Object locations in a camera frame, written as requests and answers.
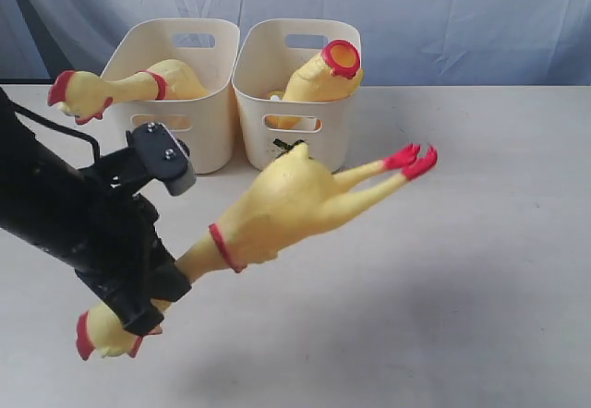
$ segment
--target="white fabric background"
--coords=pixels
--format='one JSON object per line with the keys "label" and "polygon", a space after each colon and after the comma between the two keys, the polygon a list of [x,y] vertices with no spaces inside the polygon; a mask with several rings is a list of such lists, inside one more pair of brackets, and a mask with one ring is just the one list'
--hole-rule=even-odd
{"label": "white fabric background", "polygon": [[[334,18],[361,32],[367,85],[591,83],[591,0],[31,1],[76,69],[100,71],[150,18],[225,18],[243,39],[266,18]],[[2,31],[9,70],[10,40]]]}

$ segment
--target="tabletop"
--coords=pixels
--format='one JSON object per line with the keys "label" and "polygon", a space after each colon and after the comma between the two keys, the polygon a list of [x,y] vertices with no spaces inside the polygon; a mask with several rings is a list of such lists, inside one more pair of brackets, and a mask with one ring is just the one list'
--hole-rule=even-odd
{"label": "tabletop", "polygon": [[[47,86],[4,88],[74,126],[46,106]],[[136,359],[80,360],[76,320],[96,298],[67,266],[0,233],[0,404],[586,408],[591,89],[363,88],[356,97],[347,166],[414,141],[437,147],[437,167],[274,262],[201,278]],[[86,143],[30,127],[73,165],[91,162]],[[121,145],[107,119],[81,129],[103,152]],[[171,252],[197,241],[257,173],[238,150],[181,197],[144,188]]]}

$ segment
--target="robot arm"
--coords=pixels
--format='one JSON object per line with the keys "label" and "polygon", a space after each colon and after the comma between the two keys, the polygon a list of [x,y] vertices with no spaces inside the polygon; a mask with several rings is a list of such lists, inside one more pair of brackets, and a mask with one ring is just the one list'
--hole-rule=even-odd
{"label": "robot arm", "polygon": [[[94,163],[76,169],[17,114],[88,141]],[[12,102],[0,89],[0,228],[74,269],[121,320],[145,336],[163,321],[151,299],[176,302],[191,284],[158,237],[157,210],[139,190],[163,182],[172,196],[195,183],[185,144],[162,124],[127,132],[127,146],[101,156],[98,142]]]}

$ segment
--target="screw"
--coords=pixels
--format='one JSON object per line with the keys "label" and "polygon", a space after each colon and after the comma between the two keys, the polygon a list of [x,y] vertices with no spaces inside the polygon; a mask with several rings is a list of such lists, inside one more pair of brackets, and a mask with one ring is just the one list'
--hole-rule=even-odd
{"label": "screw", "polygon": [[170,161],[170,160],[174,159],[175,157],[176,157],[175,150],[172,150],[172,149],[170,149],[170,148],[169,148],[168,150],[166,150],[166,151],[164,152],[164,158],[165,158],[167,161]]}

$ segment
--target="yellow rubber chicken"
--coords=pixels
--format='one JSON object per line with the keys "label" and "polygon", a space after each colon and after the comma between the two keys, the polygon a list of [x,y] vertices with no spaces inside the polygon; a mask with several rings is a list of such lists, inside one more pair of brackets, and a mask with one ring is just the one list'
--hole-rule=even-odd
{"label": "yellow rubber chicken", "polygon": [[[332,174],[310,159],[301,143],[268,165],[251,187],[209,231],[191,247],[176,266],[194,282],[207,272],[232,269],[277,258],[279,252],[315,234],[327,233],[354,219],[402,186],[428,172],[438,154],[430,147],[418,158],[418,145],[409,145],[382,160]],[[402,170],[381,183],[358,192],[351,188],[370,177]],[[162,312],[170,302],[153,302]],[[157,327],[151,334],[162,333]],[[94,350],[105,356],[138,352],[143,338],[123,330],[104,303],[78,320],[77,347],[87,360]]]}
{"label": "yellow rubber chicken", "polygon": [[47,104],[76,117],[78,125],[102,119],[114,103],[132,101],[192,100],[207,96],[193,69],[185,62],[167,59],[116,81],[88,71],[64,71],[49,89]]}
{"label": "yellow rubber chicken", "polygon": [[[276,95],[289,102],[338,101],[359,88],[363,74],[355,46],[348,41],[332,41],[294,72],[284,93],[273,91],[268,97]],[[301,118],[268,116],[267,120],[275,128],[291,129]]]}

